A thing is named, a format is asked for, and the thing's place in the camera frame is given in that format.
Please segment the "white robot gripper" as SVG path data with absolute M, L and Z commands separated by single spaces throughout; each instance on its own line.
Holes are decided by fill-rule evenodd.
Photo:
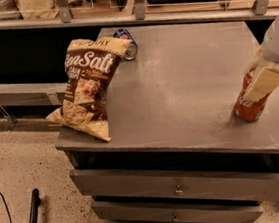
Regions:
M 244 97 L 249 101 L 260 101 L 279 86 L 279 63 L 265 65 L 264 58 L 279 62 L 279 16 L 265 32 L 262 47 L 256 51 L 246 67 L 251 82 L 245 89 Z

